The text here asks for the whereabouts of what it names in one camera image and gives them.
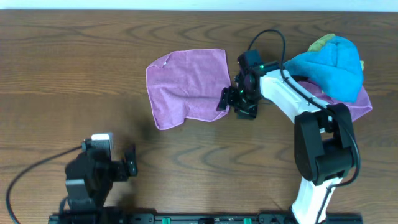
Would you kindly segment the purple microfiber cloth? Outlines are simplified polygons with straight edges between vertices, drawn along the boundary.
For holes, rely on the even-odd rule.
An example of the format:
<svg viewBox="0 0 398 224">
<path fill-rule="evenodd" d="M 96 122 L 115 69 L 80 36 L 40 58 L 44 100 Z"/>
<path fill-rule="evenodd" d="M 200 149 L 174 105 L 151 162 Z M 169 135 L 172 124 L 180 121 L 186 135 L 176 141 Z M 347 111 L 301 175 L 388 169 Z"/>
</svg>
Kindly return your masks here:
<svg viewBox="0 0 398 224">
<path fill-rule="evenodd" d="M 217 110 L 221 92 L 231 86 L 224 49 L 174 51 L 146 68 L 146 87 L 159 130 L 186 119 L 213 122 L 229 112 Z"/>
</svg>

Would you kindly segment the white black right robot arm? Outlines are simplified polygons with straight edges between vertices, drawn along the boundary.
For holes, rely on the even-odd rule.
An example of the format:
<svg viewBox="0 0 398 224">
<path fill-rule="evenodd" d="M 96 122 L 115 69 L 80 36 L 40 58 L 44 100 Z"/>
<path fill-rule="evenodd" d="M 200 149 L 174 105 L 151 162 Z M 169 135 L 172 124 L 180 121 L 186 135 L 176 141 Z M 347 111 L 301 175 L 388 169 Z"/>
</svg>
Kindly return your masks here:
<svg viewBox="0 0 398 224">
<path fill-rule="evenodd" d="M 273 102 L 294 124 L 294 159 L 302 176 L 299 192 L 284 223 L 361 223 L 356 215 L 327 214 L 335 189 L 357 166 L 351 115 L 344 104 L 329 105 L 300 86 L 277 63 L 245 67 L 236 86 L 221 92 L 217 109 L 234 108 L 255 119 L 260 99 Z"/>
</svg>

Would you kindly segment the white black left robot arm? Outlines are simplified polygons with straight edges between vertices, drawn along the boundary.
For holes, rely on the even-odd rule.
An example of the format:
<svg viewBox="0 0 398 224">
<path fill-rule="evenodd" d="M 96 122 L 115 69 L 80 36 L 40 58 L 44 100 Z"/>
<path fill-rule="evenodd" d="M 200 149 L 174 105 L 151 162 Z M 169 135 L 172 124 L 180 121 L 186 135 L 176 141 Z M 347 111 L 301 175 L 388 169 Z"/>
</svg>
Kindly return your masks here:
<svg viewBox="0 0 398 224">
<path fill-rule="evenodd" d="M 136 147 L 124 159 L 114 161 L 109 146 L 83 144 L 83 152 L 65 168 L 69 210 L 59 209 L 59 223 L 118 223 L 125 218 L 118 209 L 105 207 L 115 182 L 125 182 L 138 173 Z"/>
</svg>

